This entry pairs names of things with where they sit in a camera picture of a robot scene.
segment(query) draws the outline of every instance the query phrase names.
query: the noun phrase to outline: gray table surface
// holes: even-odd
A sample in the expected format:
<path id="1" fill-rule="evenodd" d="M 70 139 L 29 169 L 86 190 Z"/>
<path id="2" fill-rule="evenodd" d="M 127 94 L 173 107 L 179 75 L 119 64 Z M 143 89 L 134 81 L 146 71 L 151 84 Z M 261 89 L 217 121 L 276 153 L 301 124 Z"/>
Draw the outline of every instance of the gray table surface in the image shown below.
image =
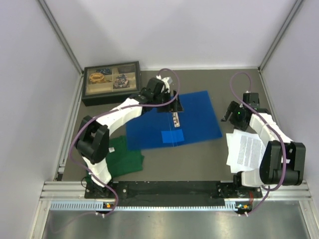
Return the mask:
<path id="1" fill-rule="evenodd" d="M 61 233 L 46 224 L 43 239 L 310 239 L 298 202 L 266 201 L 249 217 L 234 212 L 116 212 L 80 217 Z M 50 211 L 54 230 L 83 212 Z"/>
<path id="2" fill-rule="evenodd" d="M 180 92 L 191 93 L 207 90 L 216 116 L 221 119 L 229 103 L 236 100 L 229 88 L 229 80 L 233 74 L 245 71 L 252 77 L 252 92 L 258 92 L 261 107 L 269 109 L 262 82 L 257 69 L 252 70 L 183 70 L 176 71 L 181 79 Z M 142 71 L 142 85 L 145 86 L 156 71 Z M 248 89 L 249 80 L 245 75 L 238 75 L 234 81 L 237 94 L 242 94 Z M 109 111 L 119 104 L 86 107 L 81 103 L 73 137 L 80 122 L 86 115 L 95 116 Z M 130 173 L 116 178 L 118 181 L 218 181 L 231 180 L 230 167 L 226 165 L 228 147 L 226 133 L 233 132 L 229 122 L 220 122 L 223 137 L 200 143 L 188 144 L 178 147 L 157 148 L 142 150 L 145 156 L 143 171 Z M 111 138 L 125 135 L 125 126 L 115 131 Z M 73 150 L 75 160 L 84 163 L 76 150 Z M 85 170 L 67 160 L 63 181 L 79 181 L 85 176 Z"/>

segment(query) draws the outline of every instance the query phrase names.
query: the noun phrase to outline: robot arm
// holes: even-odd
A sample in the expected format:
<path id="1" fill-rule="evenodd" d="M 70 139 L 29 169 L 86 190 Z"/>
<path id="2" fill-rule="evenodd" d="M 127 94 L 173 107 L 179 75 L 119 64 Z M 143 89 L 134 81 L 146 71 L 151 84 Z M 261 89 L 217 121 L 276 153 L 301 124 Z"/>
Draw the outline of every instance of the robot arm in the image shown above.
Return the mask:
<path id="1" fill-rule="evenodd" d="M 282 176 L 282 148 L 278 137 L 270 130 L 271 126 L 282 138 L 287 155 L 286 174 L 283 185 L 300 185 L 303 180 L 306 148 L 302 143 L 293 142 L 273 121 L 267 109 L 260 108 L 258 93 L 244 93 L 243 102 L 254 108 L 267 123 L 253 114 L 247 107 L 232 101 L 222 121 L 229 121 L 235 128 L 245 131 L 250 126 L 266 146 L 260 168 L 252 171 L 238 172 L 234 175 L 236 187 L 259 187 L 278 184 Z"/>
<path id="2" fill-rule="evenodd" d="M 151 107 L 131 107 L 120 110 L 120 108 L 132 105 L 162 104 L 168 102 L 170 100 L 169 86 L 171 83 L 171 77 L 162 79 L 160 76 L 157 76 L 156 78 L 151 78 L 147 86 L 139 94 L 131 95 L 122 104 L 113 108 L 113 110 L 119 109 L 117 112 L 97 118 L 80 135 L 76 148 L 82 155 L 88 168 L 103 183 L 108 184 L 112 178 L 106 162 L 111 134 L 128 121 L 152 109 Z M 182 110 L 179 97 L 169 105 L 158 107 L 158 112 L 180 112 Z M 90 116 L 83 118 L 80 129 L 90 119 L 92 119 Z M 92 177 L 92 180 L 97 185 L 104 187 L 94 177 Z"/>

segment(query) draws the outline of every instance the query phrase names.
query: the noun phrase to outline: folded green towel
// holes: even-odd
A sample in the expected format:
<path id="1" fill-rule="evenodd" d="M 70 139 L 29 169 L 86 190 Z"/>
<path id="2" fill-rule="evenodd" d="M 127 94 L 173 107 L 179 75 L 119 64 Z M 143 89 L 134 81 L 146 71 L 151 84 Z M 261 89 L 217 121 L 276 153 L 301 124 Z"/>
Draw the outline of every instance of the folded green towel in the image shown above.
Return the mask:
<path id="1" fill-rule="evenodd" d="M 128 151 L 126 136 L 110 139 L 109 148 L 114 152 L 108 153 L 106 162 L 112 178 L 143 170 L 144 156 L 140 150 Z"/>

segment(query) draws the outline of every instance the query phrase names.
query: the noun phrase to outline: purple cable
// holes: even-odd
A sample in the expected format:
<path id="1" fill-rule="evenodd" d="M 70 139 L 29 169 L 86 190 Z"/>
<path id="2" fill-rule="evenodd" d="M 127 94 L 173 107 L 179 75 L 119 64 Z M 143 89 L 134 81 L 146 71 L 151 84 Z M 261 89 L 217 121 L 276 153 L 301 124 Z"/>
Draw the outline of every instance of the purple cable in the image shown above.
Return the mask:
<path id="1" fill-rule="evenodd" d="M 107 184 L 103 183 L 98 177 L 96 177 L 88 167 L 86 167 L 86 166 L 83 165 L 82 163 L 79 163 L 79 162 L 75 161 L 74 158 L 72 157 L 72 149 L 73 149 L 73 147 L 75 146 L 76 141 L 77 141 L 78 138 L 80 137 L 81 133 L 86 129 L 86 127 L 87 127 L 90 123 L 92 123 L 93 121 L 95 121 L 97 118 L 99 118 L 99 117 L 102 117 L 102 116 L 105 116 L 105 115 L 108 115 L 108 114 L 117 112 L 117 111 L 119 111 L 119 110 L 124 110 L 124 109 L 127 109 L 127 108 L 132 108 L 132 107 L 162 107 L 162 106 L 166 106 L 166 105 L 169 105 L 170 103 L 172 103 L 172 102 L 177 98 L 177 96 L 179 95 L 180 79 L 179 79 L 177 73 L 176 73 L 175 71 L 169 69 L 169 68 L 163 68 L 163 69 L 161 69 L 161 70 L 158 72 L 158 76 L 160 75 L 160 73 L 161 73 L 162 71 L 170 71 L 170 72 L 172 72 L 172 73 L 175 75 L 175 77 L 176 77 L 176 79 L 177 79 L 177 82 L 178 82 L 177 93 L 176 93 L 176 95 L 175 95 L 170 101 L 168 101 L 168 102 L 166 102 L 166 103 L 163 103 L 163 104 L 158 104 L 158 105 L 131 105 L 131 106 L 124 106 L 124 107 L 119 108 L 119 109 L 115 109 L 115 110 L 112 110 L 112 111 L 104 112 L 104 113 L 102 113 L 102 114 L 100 114 L 100 115 L 98 115 L 98 116 L 93 117 L 93 118 L 90 119 L 85 125 L 83 125 L 83 127 L 79 130 L 79 132 L 78 132 L 78 133 L 76 134 L 76 136 L 74 137 L 72 143 L 70 144 L 70 149 L 69 149 L 69 153 L 68 153 L 69 159 L 71 159 L 71 161 L 72 161 L 73 163 L 75 163 L 75 164 L 79 165 L 80 167 L 84 168 L 85 170 L 87 170 L 95 180 L 97 180 L 99 183 L 101 183 L 102 185 L 104 185 L 107 189 L 109 189 L 109 190 L 115 195 L 115 204 L 114 204 L 114 207 L 111 209 L 111 211 L 109 211 L 109 212 L 106 214 L 106 216 L 108 216 L 108 215 L 110 215 L 110 214 L 112 214 L 112 213 L 114 212 L 115 208 L 117 207 L 117 205 L 118 205 L 118 203 L 119 203 L 119 196 L 117 195 L 117 193 L 115 192 L 115 190 L 114 190 L 113 188 L 111 188 L 111 187 L 108 186 Z M 84 215 L 87 215 L 87 214 L 95 214 L 95 212 L 86 212 L 86 213 L 80 214 L 80 215 L 78 215 L 77 217 L 75 217 L 74 219 L 72 219 L 72 220 L 70 220 L 69 222 L 67 222 L 66 225 L 64 225 L 61 229 L 59 229 L 59 230 L 57 230 L 57 231 L 55 231 L 55 232 L 53 231 L 52 223 L 50 223 L 50 228 L 51 228 L 52 233 L 57 234 L 57 233 L 61 232 L 61 231 L 62 231 L 63 229 L 65 229 L 69 224 L 71 224 L 72 222 L 74 222 L 75 220 L 77 220 L 79 217 L 84 216 Z"/>
<path id="2" fill-rule="evenodd" d="M 250 107 L 248 104 L 246 104 L 245 102 L 242 101 L 242 99 L 240 99 L 234 92 L 233 89 L 233 80 L 234 78 L 239 75 L 239 74 L 245 74 L 249 80 L 250 80 L 250 86 L 249 86 L 249 91 L 251 91 L 251 85 L 252 85 L 252 80 L 251 77 L 246 73 L 246 72 L 238 72 L 235 75 L 233 75 L 230 79 L 229 85 L 230 85 L 230 90 L 233 93 L 234 97 L 240 102 L 242 103 L 244 106 L 246 106 L 252 113 L 256 114 L 264 123 L 267 123 L 267 121 L 257 112 L 255 111 L 252 107 Z M 283 184 L 284 179 L 285 179 L 285 175 L 286 175 L 286 164 L 287 164 L 287 156 L 286 156 L 286 149 L 285 149 L 285 144 L 283 139 L 281 138 L 281 136 L 277 133 L 277 131 L 275 131 L 270 125 L 267 124 L 267 127 L 277 136 L 277 138 L 279 139 L 282 151 L 283 151 L 283 174 L 281 175 L 280 181 L 277 184 L 276 187 L 274 188 L 270 188 L 270 186 L 268 186 L 268 188 L 266 188 L 265 186 L 262 186 L 263 189 L 265 189 L 267 191 L 266 195 L 264 196 L 264 198 L 259 202 L 259 204 L 253 208 L 252 211 L 250 211 L 249 213 L 247 213 L 247 215 L 252 214 L 254 211 L 256 211 L 260 205 L 266 200 L 266 198 L 268 197 L 269 193 L 271 191 L 276 191 L 277 189 L 280 188 L 280 186 Z"/>

